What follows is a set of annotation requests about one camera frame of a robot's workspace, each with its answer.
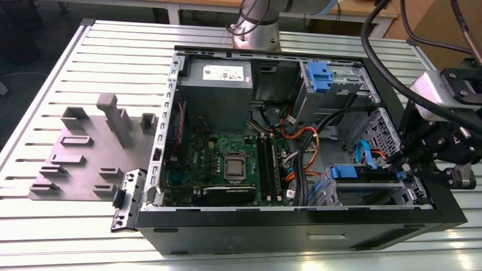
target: gray fixture plate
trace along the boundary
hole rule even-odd
[[[133,127],[129,132],[133,144],[126,148],[122,148],[105,116],[78,118],[83,129],[63,128],[31,187],[30,199],[113,200],[125,173],[149,167],[154,143],[154,131],[141,126],[142,117],[129,118],[126,114],[125,120],[131,122]]]

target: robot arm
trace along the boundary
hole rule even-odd
[[[412,90],[482,126],[482,69],[428,71]],[[409,166],[414,174],[452,189],[474,189],[472,165],[482,158],[482,138],[409,102],[400,128],[401,150],[388,159],[390,169]],[[442,171],[434,160],[454,163]]]
[[[279,13],[325,14],[337,0],[245,0],[239,20],[227,30],[235,48],[273,51],[279,48]]]

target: slotted aluminum table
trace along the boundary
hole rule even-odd
[[[230,47],[222,28],[97,21],[79,27],[53,73],[0,153],[0,268],[153,270],[473,270],[482,268],[482,189],[456,191],[469,223],[425,234],[384,251],[163,256],[139,233],[110,232],[109,202],[39,202],[28,187],[49,158],[67,106],[97,109],[115,93],[130,116],[162,111],[174,45]],[[365,56],[357,37],[281,34],[283,51]],[[404,83],[433,69],[418,47],[373,40]],[[474,166],[482,176],[482,166]]]

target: wire bundle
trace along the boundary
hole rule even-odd
[[[346,108],[344,110],[340,110],[338,112],[329,115],[320,125],[317,126],[317,129],[314,130],[314,133],[318,134],[324,131],[324,129],[336,121],[340,117],[342,117],[349,112],[372,112],[376,110],[374,106],[369,107],[352,107]],[[294,173],[296,173],[296,181],[297,181],[297,191],[296,191],[296,205],[297,206],[306,206],[308,205],[308,195],[309,195],[309,186],[308,186],[308,175],[304,170],[304,153],[305,150],[309,148],[310,143],[313,141],[314,137],[308,137],[305,139],[305,142],[302,144],[302,148],[298,150],[298,155],[294,159]]]

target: blue latch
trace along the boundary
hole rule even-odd
[[[332,178],[358,178],[357,170],[353,165],[336,165],[330,168]]]
[[[328,92],[333,85],[333,73],[325,62],[309,62],[309,76],[316,92]]]

